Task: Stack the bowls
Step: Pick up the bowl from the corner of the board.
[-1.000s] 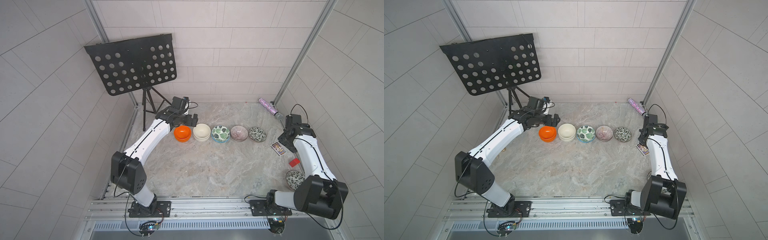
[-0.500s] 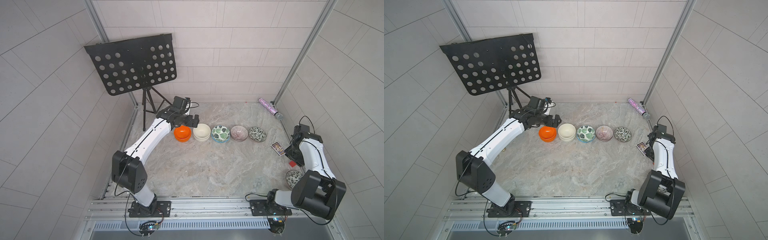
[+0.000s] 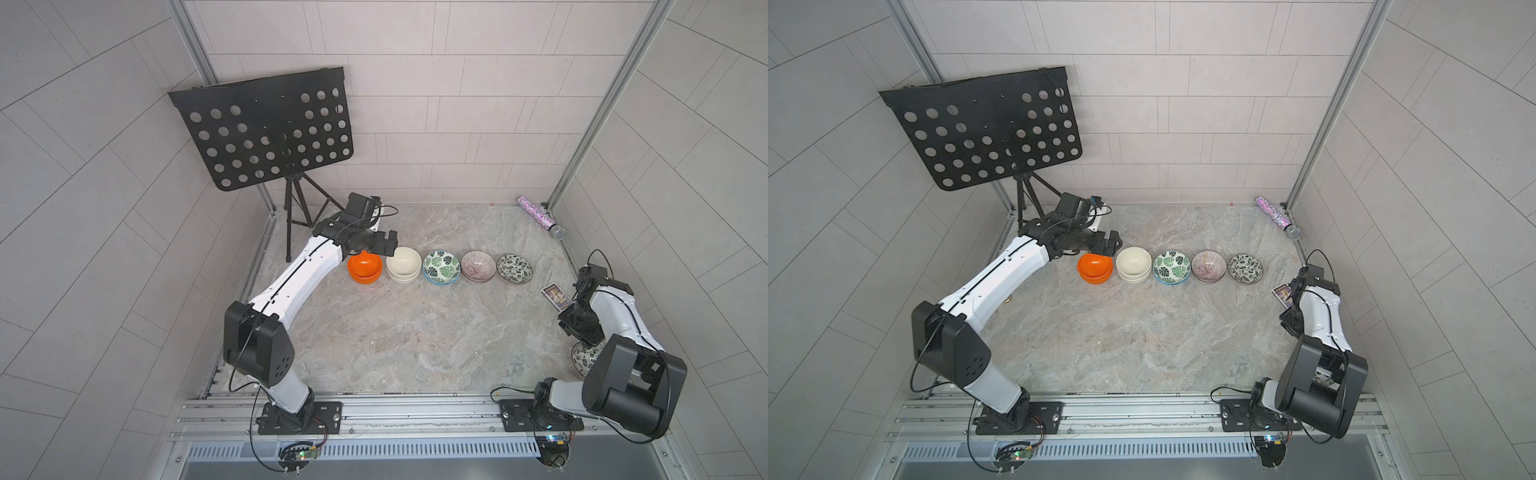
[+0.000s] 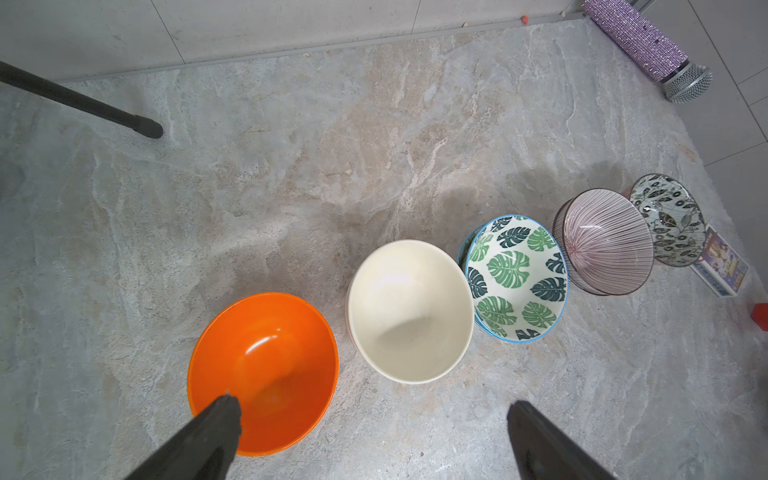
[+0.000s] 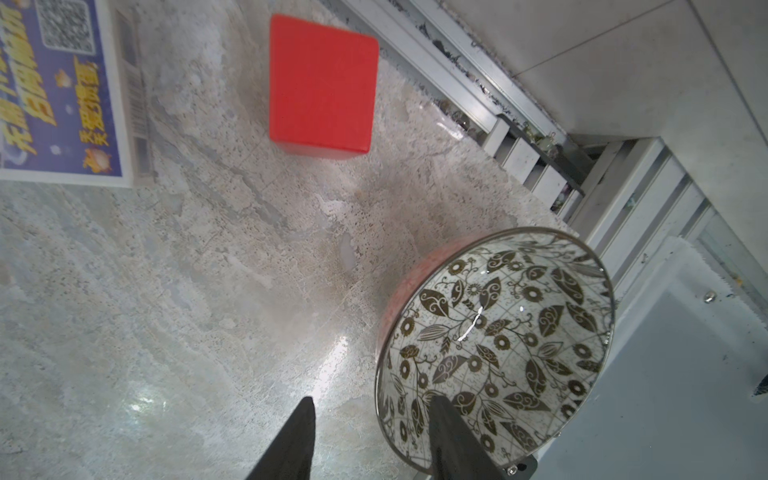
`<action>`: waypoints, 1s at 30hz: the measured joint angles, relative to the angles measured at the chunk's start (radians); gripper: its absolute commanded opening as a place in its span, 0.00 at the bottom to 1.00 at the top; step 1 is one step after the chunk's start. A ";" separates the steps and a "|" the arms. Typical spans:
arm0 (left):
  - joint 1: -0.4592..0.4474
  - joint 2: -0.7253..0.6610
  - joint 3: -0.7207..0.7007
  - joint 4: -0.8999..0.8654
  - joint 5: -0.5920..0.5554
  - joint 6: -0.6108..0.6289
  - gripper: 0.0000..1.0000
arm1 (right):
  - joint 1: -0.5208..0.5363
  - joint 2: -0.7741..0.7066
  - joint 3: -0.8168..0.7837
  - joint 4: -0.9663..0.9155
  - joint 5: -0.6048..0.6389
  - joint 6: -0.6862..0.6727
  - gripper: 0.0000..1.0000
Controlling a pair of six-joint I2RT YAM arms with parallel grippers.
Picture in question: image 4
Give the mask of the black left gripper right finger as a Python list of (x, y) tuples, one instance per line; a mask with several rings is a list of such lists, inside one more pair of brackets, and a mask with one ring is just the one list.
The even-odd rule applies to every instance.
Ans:
[(528, 401), (510, 406), (507, 429), (522, 479), (615, 478)]

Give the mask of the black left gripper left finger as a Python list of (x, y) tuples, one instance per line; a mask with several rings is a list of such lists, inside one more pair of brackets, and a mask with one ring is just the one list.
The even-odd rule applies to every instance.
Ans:
[(225, 479), (242, 432), (240, 419), (239, 401), (218, 397), (127, 479)]

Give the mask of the orange plastic bowl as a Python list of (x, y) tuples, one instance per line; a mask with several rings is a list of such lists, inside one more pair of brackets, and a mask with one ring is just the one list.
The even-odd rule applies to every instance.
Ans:
[(218, 314), (199, 337), (187, 373), (193, 414), (228, 394), (240, 404), (241, 456), (267, 456), (303, 440), (330, 406), (338, 348), (307, 301), (266, 292)]

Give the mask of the cream ceramic bowl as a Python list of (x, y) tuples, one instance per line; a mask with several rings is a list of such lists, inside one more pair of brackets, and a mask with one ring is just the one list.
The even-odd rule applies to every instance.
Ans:
[(357, 351), (382, 376), (426, 384), (445, 376), (470, 344), (474, 304), (457, 263), (420, 240), (372, 252), (346, 296), (346, 323)]

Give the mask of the black white floral bowl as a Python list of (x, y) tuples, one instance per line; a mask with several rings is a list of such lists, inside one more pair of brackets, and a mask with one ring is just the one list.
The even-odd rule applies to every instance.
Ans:
[(650, 173), (637, 179), (624, 196), (646, 221), (656, 261), (670, 267), (687, 267), (699, 258), (707, 222), (682, 183), (662, 173)]

